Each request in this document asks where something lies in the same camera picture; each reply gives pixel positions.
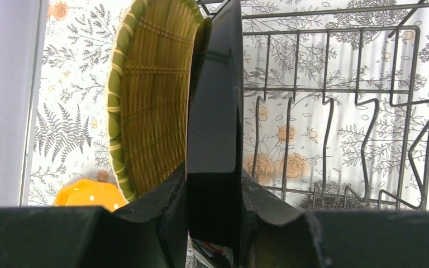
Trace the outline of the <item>yellow polka dot plate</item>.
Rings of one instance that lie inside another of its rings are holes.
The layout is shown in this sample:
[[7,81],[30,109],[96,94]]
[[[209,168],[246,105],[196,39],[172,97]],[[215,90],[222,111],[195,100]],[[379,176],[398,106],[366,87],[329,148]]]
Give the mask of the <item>yellow polka dot plate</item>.
[[53,202],[53,206],[102,206],[110,212],[127,204],[118,187],[90,179],[80,179],[63,187]]

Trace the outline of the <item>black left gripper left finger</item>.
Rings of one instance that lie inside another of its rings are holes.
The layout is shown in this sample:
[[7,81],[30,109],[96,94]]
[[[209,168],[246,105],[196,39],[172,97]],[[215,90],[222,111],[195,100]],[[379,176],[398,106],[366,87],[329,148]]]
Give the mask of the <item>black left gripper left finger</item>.
[[187,240],[184,165],[114,212],[0,208],[0,267],[184,267]]

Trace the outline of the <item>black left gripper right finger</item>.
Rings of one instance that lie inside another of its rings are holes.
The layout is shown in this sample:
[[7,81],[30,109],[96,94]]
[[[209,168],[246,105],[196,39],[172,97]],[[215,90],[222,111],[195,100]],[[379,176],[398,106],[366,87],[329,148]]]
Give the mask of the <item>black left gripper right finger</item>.
[[429,212],[298,210],[242,175],[246,267],[429,267]]

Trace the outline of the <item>black glossy plate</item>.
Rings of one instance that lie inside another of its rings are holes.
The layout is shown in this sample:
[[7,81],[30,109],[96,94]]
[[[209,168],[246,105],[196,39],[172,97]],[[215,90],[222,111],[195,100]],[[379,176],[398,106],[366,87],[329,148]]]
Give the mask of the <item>black glossy plate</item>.
[[189,234],[210,267],[236,267],[242,175],[242,26],[239,1],[211,17],[199,82],[190,95]]

